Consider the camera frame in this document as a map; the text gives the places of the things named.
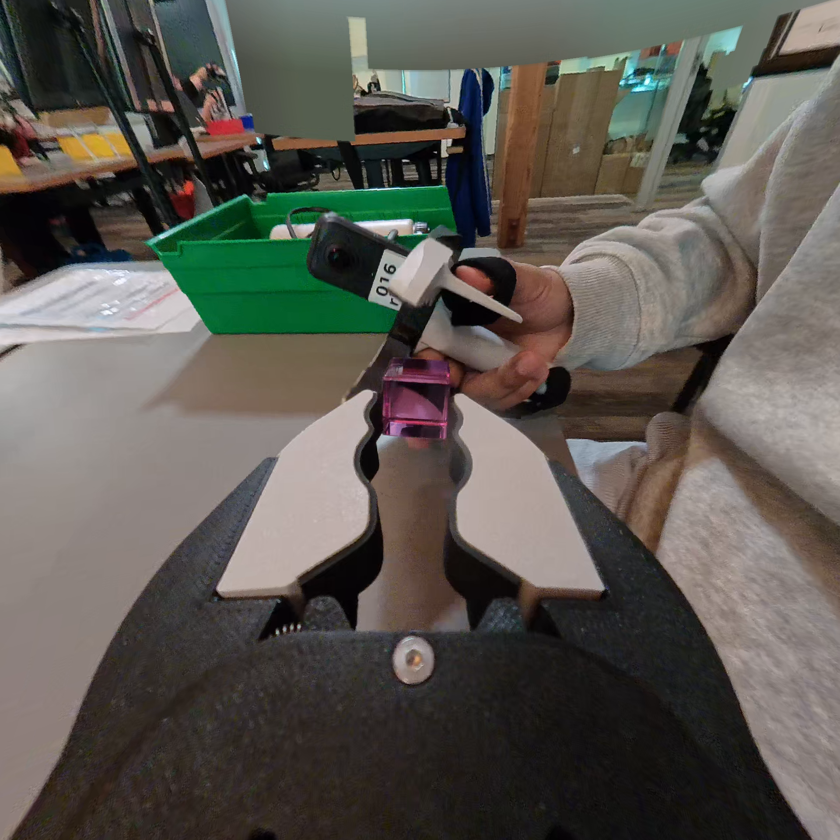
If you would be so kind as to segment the white long object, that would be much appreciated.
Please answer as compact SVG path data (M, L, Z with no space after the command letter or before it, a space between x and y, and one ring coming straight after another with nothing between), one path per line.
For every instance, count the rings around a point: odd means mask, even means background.
M371 231L374 234L389 237L392 233L394 236L408 236L408 235L427 235L430 227L426 222L416 222L410 218L400 219L376 219L370 221L363 221L356 223L357 225ZM272 240L289 240L295 238L310 238L315 230L315 223L298 224L278 224L275 225L270 233L269 238Z

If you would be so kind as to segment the wooden post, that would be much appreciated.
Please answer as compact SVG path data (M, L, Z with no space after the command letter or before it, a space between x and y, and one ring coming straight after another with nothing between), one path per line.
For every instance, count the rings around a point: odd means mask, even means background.
M514 66L508 100L497 221L499 249L522 247L536 159L547 62Z

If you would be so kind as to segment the wooden table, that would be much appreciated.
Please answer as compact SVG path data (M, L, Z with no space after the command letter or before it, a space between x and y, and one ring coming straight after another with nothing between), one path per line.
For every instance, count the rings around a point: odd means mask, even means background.
M280 136L271 140L270 148L274 151L311 151L338 148L343 167L350 177L353 188L355 190L363 190L365 189L364 168L354 148L371 145L430 144L435 141L462 140L465 136L466 128L464 126L446 129L424 129L419 131L357 133L352 141L316 140Z

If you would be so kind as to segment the blue jacket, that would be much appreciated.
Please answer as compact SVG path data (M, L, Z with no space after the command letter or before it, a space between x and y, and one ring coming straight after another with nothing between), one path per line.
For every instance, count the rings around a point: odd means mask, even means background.
M485 68L466 69L460 82L457 112L465 126L461 152L449 154L445 181L457 234L466 249L490 235L491 191L487 173L484 118L495 85Z

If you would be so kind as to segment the person's right forearm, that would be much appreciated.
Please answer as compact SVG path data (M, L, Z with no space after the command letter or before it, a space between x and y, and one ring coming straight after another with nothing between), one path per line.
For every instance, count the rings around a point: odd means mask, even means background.
M557 361L616 371L735 333L757 301L762 204L708 188L576 248L559 269L573 315Z

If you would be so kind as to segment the green plastic bin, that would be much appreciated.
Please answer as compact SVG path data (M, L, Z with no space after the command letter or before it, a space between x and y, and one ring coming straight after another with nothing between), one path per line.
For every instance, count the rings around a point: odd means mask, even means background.
M387 333L396 312L313 278L309 241L274 240L290 211L321 207L355 223L409 218L455 229L443 185L239 196L147 245L210 333Z

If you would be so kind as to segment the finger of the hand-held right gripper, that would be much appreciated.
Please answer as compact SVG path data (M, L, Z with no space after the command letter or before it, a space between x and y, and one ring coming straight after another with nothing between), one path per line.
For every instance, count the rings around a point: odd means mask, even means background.
M454 252L435 238L415 247L395 272L395 297L413 308L432 306L443 291L475 303L515 323L522 316L457 278L450 269Z
M385 374L393 360L404 360L411 357L411 343L406 340L402 328L393 327L385 336L373 360L362 371L359 378L344 396L344 401L347 403L364 391L381 393Z

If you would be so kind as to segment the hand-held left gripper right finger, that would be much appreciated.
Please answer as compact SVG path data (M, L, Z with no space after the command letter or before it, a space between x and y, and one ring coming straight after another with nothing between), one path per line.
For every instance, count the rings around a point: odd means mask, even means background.
M452 585L466 600L597 600L606 585L542 450L515 426L456 394L457 479L449 533L462 555L488 573L477 589Z

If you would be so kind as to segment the person's right hand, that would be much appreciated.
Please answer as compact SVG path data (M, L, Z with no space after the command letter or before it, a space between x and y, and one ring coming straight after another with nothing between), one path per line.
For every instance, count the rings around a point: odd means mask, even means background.
M545 383L551 363L571 337L574 320L570 291L556 270L515 261L510 264L517 283L508 306L520 314L521 322L500 318L489 331L520 351L489 372L460 367L455 374L462 393L498 412L528 400Z

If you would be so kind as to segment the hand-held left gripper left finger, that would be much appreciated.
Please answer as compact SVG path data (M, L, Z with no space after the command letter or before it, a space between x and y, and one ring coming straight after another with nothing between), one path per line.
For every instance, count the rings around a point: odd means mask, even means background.
M226 600L320 594L356 603L382 569L382 526L365 474L375 392L359 392L276 457L217 584Z

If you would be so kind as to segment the transparent purple cube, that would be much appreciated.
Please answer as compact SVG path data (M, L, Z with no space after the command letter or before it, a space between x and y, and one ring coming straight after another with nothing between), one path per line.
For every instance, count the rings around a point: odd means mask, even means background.
M394 358L382 378L381 433L420 440L445 440L452 390L443 360Z

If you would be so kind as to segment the white paper sheet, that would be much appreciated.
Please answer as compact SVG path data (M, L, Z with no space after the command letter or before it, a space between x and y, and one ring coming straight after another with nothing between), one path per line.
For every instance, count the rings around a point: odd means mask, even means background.
M79 264L1 297L1 350L188 333L200 317L160 261Z

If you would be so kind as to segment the cardboard sheets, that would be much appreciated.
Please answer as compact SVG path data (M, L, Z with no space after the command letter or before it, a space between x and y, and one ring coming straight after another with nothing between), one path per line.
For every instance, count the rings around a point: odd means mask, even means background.
M592 195L626 61L563 73L555 83L540 197Z

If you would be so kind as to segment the yellow tray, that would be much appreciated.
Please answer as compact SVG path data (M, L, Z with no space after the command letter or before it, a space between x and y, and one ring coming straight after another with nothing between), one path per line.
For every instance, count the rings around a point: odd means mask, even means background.
M74 161L133 157L126 139L120 132L56 129L56 141L60 150Z

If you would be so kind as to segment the black bag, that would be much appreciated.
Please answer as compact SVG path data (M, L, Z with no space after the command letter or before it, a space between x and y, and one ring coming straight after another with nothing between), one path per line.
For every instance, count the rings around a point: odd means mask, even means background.
M444 130L451 122L443 101L375 91L353 100L356 134Z

